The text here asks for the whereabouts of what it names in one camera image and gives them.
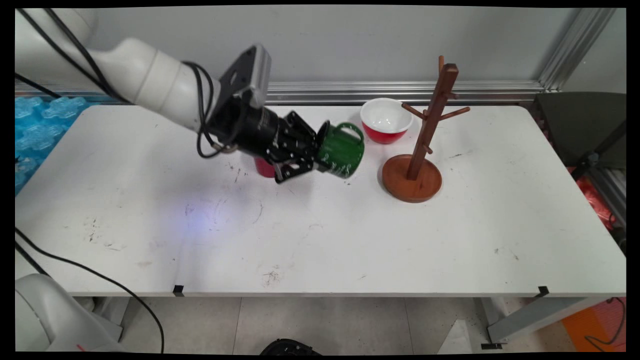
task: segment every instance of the stain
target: stain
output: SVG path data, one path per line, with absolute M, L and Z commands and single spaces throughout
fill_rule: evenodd
M 217 220 L 217 217 L 218 217 L 218 206 L 220 206 L 220 202 L 221 201 L 222 201 L 222 198 L 218 199 L 218 202 L 216 203 L 216 207 L 213 209 L 213 223 L 214 224 L 218 223 L 218 220 Z
M 95 224 L 96 218 L 93 218 L 93 221 L 91 221 L 91 218 L 86 219 L 89 221 L 85 222 L 84 225 L 87 227 L 89 242 L 93 243 L 94 240 L 98 239 L 98 236 L 96 236 L 95 232 L 97 229 L 99 229 L 99 226 Z
M 154 242 L 149 243 L 149 245 L 151 245 L 152 247 L 155 245 L 157 248 L 161 248 L 161 247 L 165 247 L 166 246 L 166 241 L 165 240 L 154 240 Z
M 516 259 L 517 261 L 520 260 L 520 258 L 518 258 L 518 256 L 513 252 L 513 250 L 509 249 L 511 255 L 513 255 L 513 258 Z
M 262 209 L 264 209 L 264 206 L 262 205 L 262 201 L 260 201 L 260 213 L 258 214 L 258 217 L 255 219 L 255 221 L 252 222 L 251 224 L 255 224 L 256 222 L 258 222 L 258 220 L 262 216 Z
M 266 274 L 262 274 L 262 286 L 265 288 L 274 286 L 280 282 L 280 279 L 280 274 L 277 271 L 272 270 Z
M 193 210 L 195 210 L 195 208 L 194 208 L 193 206 L 191 206 L 191 205 L 187 204 L 187 205 L 184 207 L 184 216 L 188 216 L 190 213 L 192 213 L 192 212 L 193 212 Z

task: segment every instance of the gray floor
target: gray floor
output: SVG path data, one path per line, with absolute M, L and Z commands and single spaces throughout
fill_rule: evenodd
M 474 299 L 442 298 L 147 298 L 165 334 L 165 352 L 259 354 L 277 338 L 291 338 L 322 355 L 435 354 L 456 319 L 466 320 L 474 353 L 575 351 L 562 323 L 504 346 L 488 342 L 486 319 Z M 507 299 L 510 311 L 526 300 Z M 131 300 L 122 345 L 157 352 L 151 316 Z

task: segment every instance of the mug handle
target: mug handle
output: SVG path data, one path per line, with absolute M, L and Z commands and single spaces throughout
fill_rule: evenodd
M 364 135 L 362 134 L 362 131 L 360 131 L 360 129 L 355 126 L 354 124 L 350 123 L 350 122 L 343 122 L 341 124 L 339 124 L 338 126 L 336 126 L 336 130 L 338 129 L 342 129 L 343 127 L 347 127 L 353 131 L 355 131 L 356 134 L 358 134 L 358 136 L 360 137 L 360 142 L 358 143 L 358 145 L 360 145 L 362 142 L 364 142 Z

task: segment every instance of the blue foam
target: blue foam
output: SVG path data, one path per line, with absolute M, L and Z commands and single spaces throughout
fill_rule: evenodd
M 15 194 L 31 179 L 80 113 L 99 102 L 61 97 L 44 102 L 39 97 L 15 98 Z

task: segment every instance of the orange object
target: orange object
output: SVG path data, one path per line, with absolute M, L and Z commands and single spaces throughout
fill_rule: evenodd
M 620 298 L 626 305 L 627 298 Z M 598 305 L 579 311 L 562 320 L 567 334 L 571 337 L 573 346 L 578 352 L 599 352 L 585 336 L 592 336 L 604 342 L 611 341 L 615 336 L 622 320 L 622 308 L 620 303 L 613 301 L 610 304 L 601 302 Z M 611 345 L 605 345 L 592 340 L 605 352 L 627 351 L 627 321 L 623 325 L 620 334 Z

